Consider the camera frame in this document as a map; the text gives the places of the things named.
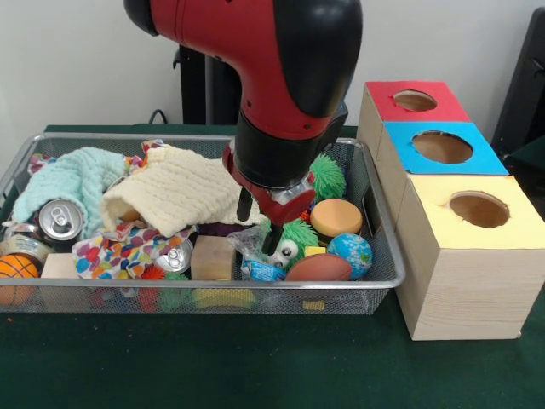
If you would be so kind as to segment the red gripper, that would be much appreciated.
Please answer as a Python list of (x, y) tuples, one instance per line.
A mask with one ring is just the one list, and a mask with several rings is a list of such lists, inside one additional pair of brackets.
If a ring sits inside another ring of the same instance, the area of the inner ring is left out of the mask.
[(242, 187), (238, 200), (237, 218), (241, 222), (247, 222), (253, 202), (259, 205), (261, 212), (271, 222), (262, 225), (265, 237), (261, 250), (264, 254), (271, 256), (277, 250), (282, 238), (282, 226), (277, 225), (292, 222), (314, 201), (314, 175), (308, 172), (301, 181), (289, 188), (260, 187), (244, 178), (236, 167), (234, 159), (234, 145), (228, 144), (223, 151), (222, 162), (230, 176)]

